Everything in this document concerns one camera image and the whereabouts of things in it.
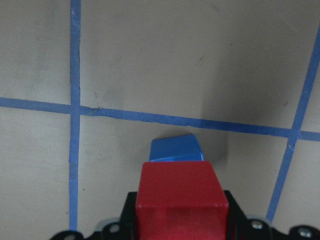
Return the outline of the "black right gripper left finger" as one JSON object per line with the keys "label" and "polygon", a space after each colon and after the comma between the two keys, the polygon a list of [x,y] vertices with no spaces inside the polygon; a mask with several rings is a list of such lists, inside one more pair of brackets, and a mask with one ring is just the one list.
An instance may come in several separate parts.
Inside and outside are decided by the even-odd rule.
{"label": "black right gripper left finger", "polygon": [[129,192],[120,214],[120,233],[122,240],[137,239],[137,217],[136,217],[137,192]]}

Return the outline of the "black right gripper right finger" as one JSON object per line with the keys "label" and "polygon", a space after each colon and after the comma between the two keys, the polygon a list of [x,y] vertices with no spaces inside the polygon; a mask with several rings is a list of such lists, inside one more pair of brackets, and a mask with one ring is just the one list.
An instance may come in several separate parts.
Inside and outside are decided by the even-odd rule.
{"label": "black right gripper right finger", "polygon": [[224,190],[224,194],[229,204],[227,217],[226,239],[245,240],[247,229],[247,217],[229,190]]}

